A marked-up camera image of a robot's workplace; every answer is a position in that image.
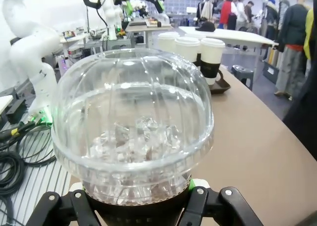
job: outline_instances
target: brown tray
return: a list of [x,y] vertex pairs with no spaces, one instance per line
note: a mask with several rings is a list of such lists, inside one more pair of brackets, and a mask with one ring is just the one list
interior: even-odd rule
[[212,86],[209,86],[212,95],[223,94],[231,88],[229,83],[224,80],[222,72],[219,70],[218,73],[220,74],[220,80],[216,81]]

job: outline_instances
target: bolt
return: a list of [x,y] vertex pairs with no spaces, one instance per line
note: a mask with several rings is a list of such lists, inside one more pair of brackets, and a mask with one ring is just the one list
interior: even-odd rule
[[225,193],[226,193],[226,195],[232,195],[232,191],[231,190],[226,190]]
[[203,193],[204,193],[204,190],[203,190],[203,189],[201,189],[201,188],[199,188],[199,189],[197,189],[197,193],[201,195],[201,194],[203,194]]

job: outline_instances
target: yellow jacket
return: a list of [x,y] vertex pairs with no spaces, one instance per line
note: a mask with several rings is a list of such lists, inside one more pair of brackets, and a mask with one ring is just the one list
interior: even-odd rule
[[314,12],[313,12],[313,9],[310,9],[306,16],[306,39],[304,43],[304,51],[308,60],[311,59],[311,54],[309,52],[309,39],[312,33],[313,22],[314,22]]

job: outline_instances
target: blue beanie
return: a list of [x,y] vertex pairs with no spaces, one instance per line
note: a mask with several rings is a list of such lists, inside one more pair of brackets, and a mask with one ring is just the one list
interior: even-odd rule
[[268,0],[268,1],[272,2],[273,4],[275,4],[275,0]]

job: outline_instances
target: white cup lid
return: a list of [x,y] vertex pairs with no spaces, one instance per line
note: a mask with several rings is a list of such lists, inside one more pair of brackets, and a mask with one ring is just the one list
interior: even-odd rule
[[206,35],[201,34],[201,33],[189,33],[185,34],[186,37],[192,37],[192,38],[197,38],[197,39],[203,39],[206,37]]
[[226,44],[224,41],[219,39],[203,38],[201,43],[206,46],[215,47],[215,48],[224,48]]
[[179,34],[177,32],[165,32],[159,34],[158,37],[162,39],[175,39],[176,37],[179,37]]
[[190,47],[200,45],[199,39],[191,38],[191,37],[178,37],[175,39],[175,43],[180,44],[182,46],[190,46]]

